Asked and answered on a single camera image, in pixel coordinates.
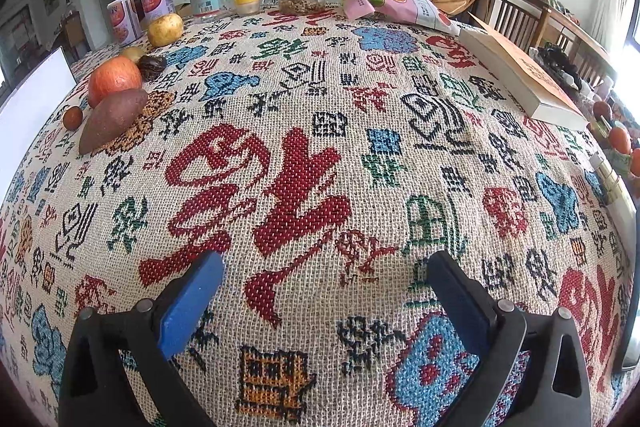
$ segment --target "chinese character pattern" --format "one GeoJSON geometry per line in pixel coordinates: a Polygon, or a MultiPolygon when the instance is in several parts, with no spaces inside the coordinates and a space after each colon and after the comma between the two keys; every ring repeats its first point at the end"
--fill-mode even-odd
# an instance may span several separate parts
{"type": "Polygon", "coordinates": [[[135,122],[84,156],[62,125],[92,114],[109,44],[71,65],[76,87],[8,173],[0,361],[43,425],[79,311],[155,299],[206,251],[223,282],[170,363],[216,425],[436,425],[478,363],[429,284],[438,250],[492,298],[571,309],[592,421],[610,421],[639,378],[610,377],[633,266],[585,170],[587,130],[529,118],[457,38],[334,7],[186,20],[174,44],[133,45],[167,60],[135,122]]]}

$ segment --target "potato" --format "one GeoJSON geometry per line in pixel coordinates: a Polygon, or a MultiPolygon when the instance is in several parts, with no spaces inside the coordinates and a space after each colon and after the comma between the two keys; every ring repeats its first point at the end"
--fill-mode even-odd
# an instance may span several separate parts
{"type": "Polygon", "coordinates": [[[120,55],[123,57],[127,57],[131,62],[137,64],[140,60],[140,57],[145,55],[146,52],[140,46],[129,46],[128,48],[124,48],[120,55]]]}
{"type": "Polygon", "coordinates": [[[120,136],[142,113],[149,99],[144,89],[126,89],[108,94],[86,120],[78,152],[95,151],[120,136]]]}
{"type": "Polygon", "coordinates": [[[182,36],[182,29],[182,17],[169,13],[153,21],[146,36],[153,47],[161,48],[177,41],[182,36]]]}

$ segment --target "small orange fruit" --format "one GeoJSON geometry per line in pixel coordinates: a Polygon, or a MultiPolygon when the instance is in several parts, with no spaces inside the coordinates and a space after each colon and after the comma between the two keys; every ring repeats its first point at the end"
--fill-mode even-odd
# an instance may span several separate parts
{"type": "Polygon", "coordinates": [[[634,176],[640,177],[640,149],[633,149],[631,151],[631,165],[629,170],[634,176]]]}
{"type": "Polygon", "coordinates": [[[109,93],[141,87],[142,75],[138,67],[129,58],[119,55],[95,68],[89,77],[87,102],[95,107],[109,93]]]}
{"type": "Polygon", "coordinates": [[[626,129],[612,127],[609,131],[609,144],[622,154],[631,153],[631,137],[626,129]]]}

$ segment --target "tablecloth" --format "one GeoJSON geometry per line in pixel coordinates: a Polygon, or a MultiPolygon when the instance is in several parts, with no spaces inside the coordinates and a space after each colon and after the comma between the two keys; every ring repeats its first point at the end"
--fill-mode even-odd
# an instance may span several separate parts
{"type": "Polygon", "coordinates": [[[527,118],[457,39],[339,9],[187,21],[151,51],[168,67],[143,114],[79,156],[62,114],[89,114],[88,75],[118,51],[73,66],[0,212],[0,359],[44,425],[78,312],[154,298],[210,249],[225,279],[172,363],[217,426],[434,425],[478,363],[426,283],[442,249],[496,299],[572,312],[594,425],[630,392],[637,373],[610,373],[631,270],[598,146],[527,118]]]}

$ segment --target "dried fruit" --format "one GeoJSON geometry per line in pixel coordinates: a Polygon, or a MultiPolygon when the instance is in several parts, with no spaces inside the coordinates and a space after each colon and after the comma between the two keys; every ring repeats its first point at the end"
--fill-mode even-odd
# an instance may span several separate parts
{"type": "Polygon", "coordinates": [[[177,13],[169,13],[158,17],[149,25],[146,38],[155,48],[161,48],[177,41],[182,36],[182,17],[177,13]]]}
{"type": "Polygon", "coordinates": [[[611,106],[607,102],[596,102],[593,104],[593,116],[600,121],[600,117],[604,116],[605,120],[610,121],[613,118],[611,106]]]}
{"type": "Polygon", "coordinates": [[[69,107],[62,116],[62,125],[66,130],[75,131],[82,123],[82,109],[77,105],[69,107]]]}
{"type": "Polygon", "coordinates": [[[309,15],[324,10],[324,3],[309,0],[280,0],[278,10],[285,15],[309,15]]]}
{"type": "Polygon", "coordinates": [[[155,80],[162,74],[166,68],[166,58],[154,57],[153,55],[145,55],[140,57],[138,61],[138,69],[142,74],[143,82],[155,80]]]}
{"type": "Polygon", "coordinates": [[[123,57],[127,57],[134,64],[137,64],[140,60],[140,57],[142,57],[144,54],[145,51],[140,46],[129,46],[128,48],[124,48],[120,52],[120,55],[122,55],[123,57]]]}
{"type": "Polygon", "coordinates": [[[612,127],[609,131],[609,144],[622,154],[631,153],[631,137],[626,129],[612,127]]]}
{"type": "Polygon", "coordinates": [[[109,93],[140,87],[140,70],[127,57],[119,55],[95,68],[89,77],[87,101],[91,107],[96,107],[109,93]]]}
{"type": "Polygon", "coordinates": [[[144,89],[126,89],[107,95],[86,121],[79,153],[87,154],[120,136],[142,113],[148,99],[144,89]]]}

